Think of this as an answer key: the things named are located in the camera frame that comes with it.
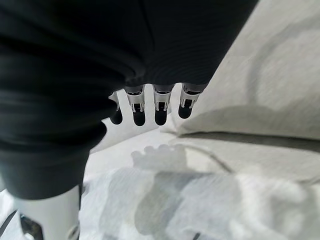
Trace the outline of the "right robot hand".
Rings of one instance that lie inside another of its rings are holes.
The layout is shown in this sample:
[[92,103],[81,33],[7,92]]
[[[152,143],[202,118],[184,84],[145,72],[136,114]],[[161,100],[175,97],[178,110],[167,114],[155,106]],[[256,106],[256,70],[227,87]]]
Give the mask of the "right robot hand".
[[252,14],[255,0],[3,0],[0,173],[26,240],[77,240],[90,150],[120,124],[125,90],[137,126],[146,84],[155,122],[181,83],[187,119]]

